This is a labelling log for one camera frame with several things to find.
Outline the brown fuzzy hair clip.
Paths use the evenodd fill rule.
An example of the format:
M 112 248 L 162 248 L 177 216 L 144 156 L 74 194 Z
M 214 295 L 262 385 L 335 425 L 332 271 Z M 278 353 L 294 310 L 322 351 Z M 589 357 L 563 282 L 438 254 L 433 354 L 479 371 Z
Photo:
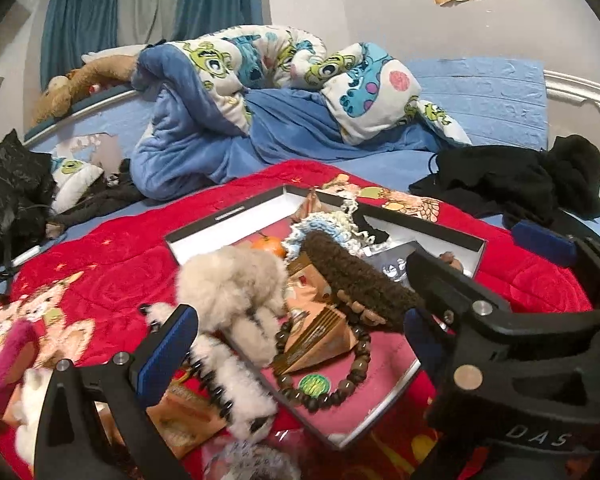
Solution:
M 327 234 L 310 233 L 301 251 L 363 325 L 385 332 L 402 332 L 407 312 L 425 307 L 419 294 L 352 256 Z

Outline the orange pyramid snack packet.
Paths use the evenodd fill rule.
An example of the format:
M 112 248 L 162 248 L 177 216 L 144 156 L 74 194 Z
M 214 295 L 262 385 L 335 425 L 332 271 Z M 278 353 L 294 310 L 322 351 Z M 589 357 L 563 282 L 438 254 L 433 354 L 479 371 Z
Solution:
M 346 316 L 332 306 L 321 311 L 294 309 L 276 334 L 276 376 L 291 374 L 331 361 L 358 343 Z

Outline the cream plush toy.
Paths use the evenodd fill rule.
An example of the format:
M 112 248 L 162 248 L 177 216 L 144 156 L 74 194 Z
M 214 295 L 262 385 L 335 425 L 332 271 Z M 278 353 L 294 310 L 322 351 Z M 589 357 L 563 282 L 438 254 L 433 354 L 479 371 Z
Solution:
M 34 466 L 38 423 L 52 374 L 47 367 L 28 368 L 5 412 L 6 422 L 16 428 L 15 451 L 30 467 Z

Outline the black clothing pile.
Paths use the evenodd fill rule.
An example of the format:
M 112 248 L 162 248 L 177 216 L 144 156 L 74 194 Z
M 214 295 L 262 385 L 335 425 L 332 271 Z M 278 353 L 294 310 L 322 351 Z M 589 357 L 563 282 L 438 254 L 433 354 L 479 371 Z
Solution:
M 480 145 L 440 152 L 410 192 L 437 198 L 475 218 L 500 214 L 506 226 L 527 220 L 549 228 L 565 210 L 600 217 L 600 151 L 583 136 L 555 140 L 548 151 Z

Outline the beige pompom plush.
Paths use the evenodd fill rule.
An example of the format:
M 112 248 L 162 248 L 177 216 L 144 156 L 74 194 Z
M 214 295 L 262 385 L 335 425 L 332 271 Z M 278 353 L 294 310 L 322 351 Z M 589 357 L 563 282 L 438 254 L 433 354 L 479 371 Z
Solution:
M 287 315 L 284 260 L 246 246 L 225 246 L 182 264 L 175 298 L 198 313 L 199 330 L 224 332 L 257 367 L 276 356 L 279 320 Z

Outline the black white fuzzy hair claw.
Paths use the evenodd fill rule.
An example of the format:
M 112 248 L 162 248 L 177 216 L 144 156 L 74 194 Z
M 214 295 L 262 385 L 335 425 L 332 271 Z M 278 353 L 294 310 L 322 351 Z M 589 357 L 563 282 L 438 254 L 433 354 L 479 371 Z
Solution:
M 279 319 L 267 308 L 238 315 L 227 328 L 198 330 L 185 363 L 208 390 L 230 434 L 258 443 L 271 432 L 277 403 L 258 373 L 276 355 Z

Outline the red embroidered blanket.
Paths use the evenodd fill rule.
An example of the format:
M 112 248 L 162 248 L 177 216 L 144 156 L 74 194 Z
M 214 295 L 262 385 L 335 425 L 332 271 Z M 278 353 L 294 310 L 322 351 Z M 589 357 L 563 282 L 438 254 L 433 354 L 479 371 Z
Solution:
M 114 350 L 133 350 L 147 327 L 137 307 L 154 301 L 173 301 L 176 263 L 163 240 L 190 222 L 233 206 L 246 198 L 293 184 L 335 193 L 337 186 L 361 192 L 358 198 L 388 211 L 416 218 L 486 240 L 477 281 L 505 298 L 515 312 L 580 312 L 592 310 L 583 289 L 567 269 L 515 245 L 509 232 L 488 226 L 459 209 L 438 203 L 416 206 L 397 184 L 380 177 L 363 177 L 318 162 L 282 162 L 250 177 L 195 193 L 142 214 L 126 214 L 96 226 L 84 237 L 62 242 L 24 265 L 12 289 L 13 307 L 0 307 L 0 330 L 8 330 L 23 313 L 26 300 L 50 292 L 50 317 L 33 321 L 42 350 L 60 350 L 68 336 L 69 349 L 78 350 L 78 363 L 105 362 Z M 0 343 L 5 336 L 0 335 Z M 329 452 L 317 444 L 315 463 L 302 467 L 308 479 L 409 479 L 434 441 L 436 432 L 424 422 L 434 388 L 423 374 L 390 408 L 370 437 L 347 452 Z

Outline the blue crochet scrunchie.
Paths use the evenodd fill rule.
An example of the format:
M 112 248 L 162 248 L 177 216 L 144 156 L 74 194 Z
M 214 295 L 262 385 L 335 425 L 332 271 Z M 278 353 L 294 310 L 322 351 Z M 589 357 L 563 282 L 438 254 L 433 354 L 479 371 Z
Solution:
M 366 238 L 353 221 L 353 214 L 357 211 L 356 200 L 346 198 L 344 203 L 334 211 L 311 212 L 306 218 L 294 222 L 290 227 L 289 235 L 282 241 L 285 261 L 291 262 L 299 257 L 303 241 L 312 232 L 327 234 L 352 256 L 361 255 Z

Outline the black shallow gift box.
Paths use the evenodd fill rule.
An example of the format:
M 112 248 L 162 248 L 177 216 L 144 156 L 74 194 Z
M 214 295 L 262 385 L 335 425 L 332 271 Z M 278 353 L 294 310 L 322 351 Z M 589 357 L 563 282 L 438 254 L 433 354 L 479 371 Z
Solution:
M 301 204 L 304 194 L 303 188 L 291 185 L 273 188 L 169 233 L 166 244 L 176 262 L 184 264 L 226 245 L 249 245 L 259 235 L 282 237 L 294 228 L 291 213 Z M 370 204 L 363 204 L 360 209 L 372 226 L 389 235 L 384 244 L 364 250 L 364 262 L 400 285 L 408 284 L 405 260 L 416 250 L 434 257 L 452 252 L 468 278 L 479 269 L 486 250 L 482 238 Z M 331 393 L 353 362 L 356 340 L 344 320 L 346 311 L 336 306 L 336 295 L 325 274 L 310 266 L 305 256 L 294 259 L 289 274 L 288 299 L 294 318 L 290 338 L 297 340 L 324 309 L 330 311 L 334 329 L 330 336 L 292 361 L 288 373 L 305 393 Z M 352 400 L 314 414 L 300 406 L 293 406 L 291 411 L 328 446 L 344 450 L 399 400 L 419 367 L 402 328 L 390 330 L 378 325 L 372 330 L 372 359 L 366 378 Z

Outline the silver foil packet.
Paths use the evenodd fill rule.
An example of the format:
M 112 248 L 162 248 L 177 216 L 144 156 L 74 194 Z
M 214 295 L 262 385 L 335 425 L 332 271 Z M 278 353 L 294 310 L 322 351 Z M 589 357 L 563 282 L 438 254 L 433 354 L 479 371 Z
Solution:
M 299 480 L 301 470 L 286 453 L 265 444 L 217 438 L 202 448 L 204 478 Z

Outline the small monster print pillow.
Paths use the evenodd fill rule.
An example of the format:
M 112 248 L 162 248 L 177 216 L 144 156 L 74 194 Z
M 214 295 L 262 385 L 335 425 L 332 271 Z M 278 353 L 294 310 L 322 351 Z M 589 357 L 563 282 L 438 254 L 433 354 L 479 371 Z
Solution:
M 52 176 L 56 190 L 50 209 L 62 214 L 79 203 L 87 189 L 102 175 L 102 167 L 83 160 L 57 157 L 53 159 Z

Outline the black puffer jacket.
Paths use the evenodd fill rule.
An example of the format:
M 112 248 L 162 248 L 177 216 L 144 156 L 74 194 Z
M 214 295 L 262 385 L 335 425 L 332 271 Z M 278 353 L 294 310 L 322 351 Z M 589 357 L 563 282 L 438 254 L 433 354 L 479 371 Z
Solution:
M 11 131 L 0 142 L 0 266 L 5 243 L 18 256 L 45 237 L 56 182 L 52 156 L 29 151 Z

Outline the blue monster print blanket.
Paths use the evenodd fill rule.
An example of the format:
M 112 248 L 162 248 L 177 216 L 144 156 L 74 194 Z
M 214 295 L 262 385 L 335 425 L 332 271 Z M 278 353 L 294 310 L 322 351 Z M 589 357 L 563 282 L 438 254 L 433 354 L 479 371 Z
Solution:
M 132 75 L 156 95 L 130 161 L 143 196 L 174 200 L 279 162 L 341 162 L 469 144 L 384 48 L 337 51 L 305 30 L 242 25 L 145 48 Z

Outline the brown plush dog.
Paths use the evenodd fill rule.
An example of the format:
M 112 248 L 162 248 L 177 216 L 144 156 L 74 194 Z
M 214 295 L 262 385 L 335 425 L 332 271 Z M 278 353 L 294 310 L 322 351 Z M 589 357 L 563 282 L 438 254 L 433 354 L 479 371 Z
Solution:
M 31 126 L 47 119 L 66 116 L 73 104 L 88 98 L 95 87 L 101 89 L 131 80 L 137 56 L 110 55 L 84 64 L 69 75 L 55 76 L 38 98 L 32 112 Z

